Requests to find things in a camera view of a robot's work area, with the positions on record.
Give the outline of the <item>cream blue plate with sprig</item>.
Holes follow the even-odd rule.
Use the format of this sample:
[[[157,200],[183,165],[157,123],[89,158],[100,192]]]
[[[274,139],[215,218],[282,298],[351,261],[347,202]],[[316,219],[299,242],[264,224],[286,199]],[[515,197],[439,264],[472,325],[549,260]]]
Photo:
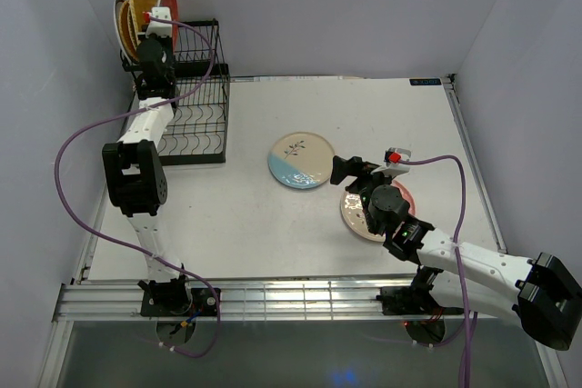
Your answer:
[[[328,181],[335,155],[333,146],[310,132],[287,134],[274,143],[267,156],[271,175],[282,185],[313,189]]]

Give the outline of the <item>round orange woven plate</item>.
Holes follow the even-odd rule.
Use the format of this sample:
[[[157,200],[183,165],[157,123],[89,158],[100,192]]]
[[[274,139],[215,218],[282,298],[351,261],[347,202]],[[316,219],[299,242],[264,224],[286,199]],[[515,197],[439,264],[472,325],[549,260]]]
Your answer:
[[[127,54],[127,57],[132,63],[136,63],[135,49],[133,42],[131,40],[129,23],[128,23],[128,13],[129,13],[129,0],[123,0],[119,8],[119,14],[117,17],[117,28],[121,38],[122,46]]]

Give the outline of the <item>square orange woven plate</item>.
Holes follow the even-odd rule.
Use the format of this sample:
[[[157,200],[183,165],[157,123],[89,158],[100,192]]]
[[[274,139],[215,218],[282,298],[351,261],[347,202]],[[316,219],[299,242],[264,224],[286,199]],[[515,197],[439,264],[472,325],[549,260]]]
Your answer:
[[[145,26],[143,12],[150,11],[156,5],[156,0],[129,0],[129,5],[133,17],[137,48],[139,45],[138,34],[143,32],[143,27]]]

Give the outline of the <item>red plate blue flower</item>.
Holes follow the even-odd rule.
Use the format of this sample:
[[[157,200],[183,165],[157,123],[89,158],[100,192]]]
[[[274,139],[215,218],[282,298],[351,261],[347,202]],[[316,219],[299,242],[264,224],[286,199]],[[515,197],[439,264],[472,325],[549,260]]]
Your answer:
[[[156,17],[166,20],[165,23],[156,23],[156,26],[163,31],[163,36],[169,36],[169,29],[172,29],[172,49],[175,50],[178,38],[178,25],[170,25],[168,21],[179,20],[177,0],[157,0]]]

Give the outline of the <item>white plate green maroon rim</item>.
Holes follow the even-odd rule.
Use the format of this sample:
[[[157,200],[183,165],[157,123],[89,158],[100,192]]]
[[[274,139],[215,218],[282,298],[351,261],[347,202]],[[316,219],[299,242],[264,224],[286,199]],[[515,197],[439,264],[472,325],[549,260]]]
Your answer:
[[[121,7],[123,5],[125,0],[115,0],[114,2],[114,27],[115,27],[115,37],[117,39],[117,42],[119,44],[120,47],[120,51],[123,57],[126,57],[126,51],[125,51],[125,47],[122,41],[122,34],[120,33],[119,30],[119,24],[118,24],[118,19],[120,17],[120,13],[121,13]]]

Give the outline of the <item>round yellow green woven plate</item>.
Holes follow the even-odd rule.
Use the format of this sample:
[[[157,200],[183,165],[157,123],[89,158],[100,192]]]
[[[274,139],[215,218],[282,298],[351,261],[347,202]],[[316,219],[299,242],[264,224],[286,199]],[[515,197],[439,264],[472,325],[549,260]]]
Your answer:
[[[137,61],[138,56],[137,56],[137,51],[136,51],[135,28],[134,28],[133,17],[131,14],[130,5],[128,5],[126,8],[125,21],[126,21],[126,27],[127,27],[127,31],[128,31],[129,51],[131,53],[131,56],[133,56],[133,58]]]

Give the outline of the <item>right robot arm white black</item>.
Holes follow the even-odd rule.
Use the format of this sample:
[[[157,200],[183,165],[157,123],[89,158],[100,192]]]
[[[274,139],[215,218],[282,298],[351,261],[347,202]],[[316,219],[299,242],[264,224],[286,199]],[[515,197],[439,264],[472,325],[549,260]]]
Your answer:
[[[408,286],[383,288],[377,300],[384,314],[461,313],[491,315],[519,324],[538,343],[566,351],[581,322],[581,286],[554,255],[535,258],[503,254],[460,242],[416,218],[394,184],[409,170],[403,151],[391,149],[382,165],[358,156],[334,156],[330,182],[353,182],[367,230],[383,237],[397,260],[416,266]]]

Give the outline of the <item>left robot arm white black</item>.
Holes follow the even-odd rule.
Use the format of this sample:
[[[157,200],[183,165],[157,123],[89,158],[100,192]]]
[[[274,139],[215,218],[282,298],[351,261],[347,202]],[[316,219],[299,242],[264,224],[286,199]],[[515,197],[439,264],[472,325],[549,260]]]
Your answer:
[[[186,313],[193,294],[186,276],[169,265],[183,267],[166,235],[161,207],[168,185],[157,148],[174,119],[176,96],[173,39],[150,35],[137,47],[135,80],[142,111],[132,117],[126,132],[102,149],[105,180],[110,202],[126,217],[135,231],[139,247],[145,250],[147,278],[138,283],[151,302],[172,313]]]

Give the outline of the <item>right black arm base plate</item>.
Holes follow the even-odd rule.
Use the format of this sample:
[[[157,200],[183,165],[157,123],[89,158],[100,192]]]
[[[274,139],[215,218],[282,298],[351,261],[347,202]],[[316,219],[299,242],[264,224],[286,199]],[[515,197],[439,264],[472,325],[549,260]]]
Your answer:
[[[460,315],[458,307],[441,306],[427,291],[411,286],[382,287],[376,300],[381,303],[383,315]]]

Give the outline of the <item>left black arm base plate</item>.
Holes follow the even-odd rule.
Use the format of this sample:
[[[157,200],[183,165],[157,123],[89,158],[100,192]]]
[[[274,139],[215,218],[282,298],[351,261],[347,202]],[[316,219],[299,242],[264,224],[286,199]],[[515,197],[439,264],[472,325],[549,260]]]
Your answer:
[[[216,288],[182,288],[169,293],[144,293],[139,314],[143,317],[184,317],[198,314],[217,315],[222,290]]]

